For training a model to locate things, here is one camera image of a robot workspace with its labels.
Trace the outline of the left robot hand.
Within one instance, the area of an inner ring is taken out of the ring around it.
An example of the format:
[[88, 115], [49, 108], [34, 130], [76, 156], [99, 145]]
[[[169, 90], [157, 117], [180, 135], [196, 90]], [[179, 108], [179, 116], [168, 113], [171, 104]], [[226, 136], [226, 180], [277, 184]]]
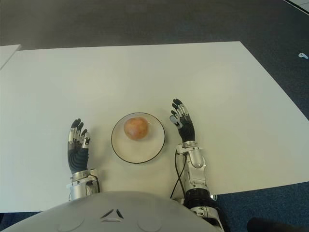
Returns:
[[72, 174], [87, 170], [90, 134], [80, 118], [73, 121], [68, 135], [68, 165]]

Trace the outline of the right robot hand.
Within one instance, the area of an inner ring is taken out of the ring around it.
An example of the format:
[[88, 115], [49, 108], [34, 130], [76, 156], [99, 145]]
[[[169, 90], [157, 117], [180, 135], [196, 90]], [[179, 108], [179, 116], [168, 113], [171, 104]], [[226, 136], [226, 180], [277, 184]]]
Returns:
[[182, 142], [195, 141], [195, 128], [189, 112], [179, 99], [173, 99], [170, 121], [176, 126]]

